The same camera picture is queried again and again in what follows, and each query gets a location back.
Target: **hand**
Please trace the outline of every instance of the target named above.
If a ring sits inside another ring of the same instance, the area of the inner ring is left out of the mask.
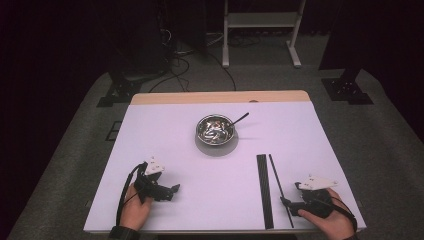
[[[135,194],[137,194],[137,190],[131,184],[128,187],[125,202]],[[153,198],[150,197],[146,197],[143,204],[137,195],[132,197],[122,208],[120,226],[139,231],[149,216],[152,202]]]
[[[344,206],[340,201],[336,200],[341,200],[339,194],[337,194],[332,189],[327,190],[330,193],[330,196],[333,197],[333,204],[347,210],[346,206]],[[329,240],[346,239],[355,234],[355,232],[353,231],[352,223],[349,218],[339,213],[338,211],[333,211],[325,219],[315,216],[312,213],[307,212],[303,209],[300,209],[298,213],[300,216],[304,217],[306,220],[315,224],[319,229],[321,229],[321,231],[324,232],[324,234]]]

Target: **black strip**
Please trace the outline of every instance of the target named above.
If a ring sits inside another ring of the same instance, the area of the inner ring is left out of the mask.
[[[272,218],[271,194],[269,193],[268,167],[266,163],[266,155],[256,156],[258,162],[259,183],[261,186],[262,209],[264,211],[265,229],[274,228],[274,220]]]
[[[286,208],[286,212],[287,212],[287,216],[289,217],[290,224],[291,224],[292,228],[294,228],[293,220],[291,219],[289,208],[287,207],[287,205],[290,204],[290,201],[288,199],[286,199],[286,197],[284,197],[283,188],[281,187],[280,179],[278,178],[277,169],[275,169],[274,160],[272,159],[272,155],[269,154],[268,156],[269,156],[269,161],[271,162],[271,165],[272,165],[272,169],[274,170],[275,178],[277,179],[278,187],[280,188],[281,201],[283,202],[283,205]]]

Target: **black ruler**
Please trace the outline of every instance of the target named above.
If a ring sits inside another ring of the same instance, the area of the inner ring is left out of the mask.
[[[259,183],[261,186],[262,209],[264,212],[265,229],[271,229],[274,228],[274,220],[272,218],[271,194],[269,193],[268,167],[266,155],[257,155],[256,160],[258,162]]]

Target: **white shelf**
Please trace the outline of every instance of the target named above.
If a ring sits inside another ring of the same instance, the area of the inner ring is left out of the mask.
[[[294,27],[296,17],[296,12],[229,13],[228,28]]]

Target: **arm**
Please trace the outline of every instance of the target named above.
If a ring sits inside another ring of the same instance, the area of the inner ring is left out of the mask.
[[[148,197],[142,204],[136,194],[137,191],[131,184],[125,196],[126,203],[122,208],[120,225],[112,228],[109,239],[139,239],[140,233],[138,231],[147,221],[153,199]]]

